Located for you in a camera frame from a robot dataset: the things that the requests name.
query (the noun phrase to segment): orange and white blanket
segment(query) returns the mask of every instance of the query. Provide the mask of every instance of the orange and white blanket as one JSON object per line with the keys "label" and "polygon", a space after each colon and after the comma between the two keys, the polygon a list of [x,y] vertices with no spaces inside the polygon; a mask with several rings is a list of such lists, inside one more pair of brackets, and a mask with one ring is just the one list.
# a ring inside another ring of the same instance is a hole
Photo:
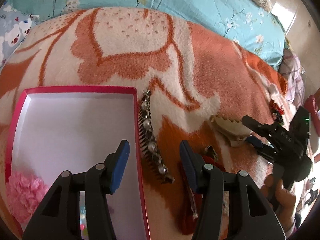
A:
{"label": "orange and white blanket", "polygon": [[269,101],[284,106],[286,81],[256,55],[204,27],[139,8],[96,8],[46,21],[30,31],[0,75],[0,215],[17,233],[6,207],[4,151],[17,99],[37,86],[116,85],[151,89],[158,147],[174,184],[160,184],[143,162],[152,240],[191,239],[179,231],[183,202],[179,143],[195,152],[213,145],[228,172],[247,170],[259,187],[271,168],[252,147],[229,147],[212,114],[272,123]]}

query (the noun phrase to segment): plaid fabric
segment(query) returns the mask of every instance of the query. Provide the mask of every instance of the plaid fabric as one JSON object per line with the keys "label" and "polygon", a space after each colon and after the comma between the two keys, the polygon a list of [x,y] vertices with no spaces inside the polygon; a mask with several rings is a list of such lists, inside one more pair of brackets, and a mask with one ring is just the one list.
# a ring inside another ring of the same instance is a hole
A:
{"label": "plaid fabric", "polygon": [[291,49],[284,49],[284,56],[279,67],[279,73],[288,82],[286,100],[294,104],[296,108],[302,105],[305,86],[300,75],[301,64],[297,55]]}

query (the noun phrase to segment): hand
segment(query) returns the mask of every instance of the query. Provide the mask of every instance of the hand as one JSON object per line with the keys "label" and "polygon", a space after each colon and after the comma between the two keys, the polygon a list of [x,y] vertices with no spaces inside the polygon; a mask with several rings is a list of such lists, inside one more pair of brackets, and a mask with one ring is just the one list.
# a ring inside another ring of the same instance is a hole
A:
{"label": "hand", "polygon": [[[261,188],[261,192],[265,197],[268,196],[269,189],[272,187],[272,185],[273,176],[271,174],[266,177],[264,185]],[[275,194],[277,201],[282,206],[277,217],[284,232],[287,232],[294,223],[296,196],[283,187],[282,179],[279,180],[277,184]]]}

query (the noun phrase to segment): beige tile floor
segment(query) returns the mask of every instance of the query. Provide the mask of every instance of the beige tile floor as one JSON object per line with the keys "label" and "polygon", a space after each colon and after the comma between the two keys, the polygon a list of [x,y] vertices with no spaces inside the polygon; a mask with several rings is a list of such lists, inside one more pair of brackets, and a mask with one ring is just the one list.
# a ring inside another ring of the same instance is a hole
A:
{"label": "beige tile floor", "polygon": [[306,70],[305,98],[320,87],[320,31],[301,0],[270,0],[272,13],[279,17],[293,50]]}

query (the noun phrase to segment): pink pom-pom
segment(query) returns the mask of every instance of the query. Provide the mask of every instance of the pink pom-pom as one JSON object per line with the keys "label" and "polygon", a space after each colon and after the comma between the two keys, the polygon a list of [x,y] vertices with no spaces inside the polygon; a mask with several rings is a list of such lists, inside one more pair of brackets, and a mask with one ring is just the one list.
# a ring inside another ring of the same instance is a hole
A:
{"label": "pink pom-pom", "polygon": [[20,224],[28,223],[49,187],[41,178],[25,177],[13,172],[6,184],[7,201],[11,214]]}

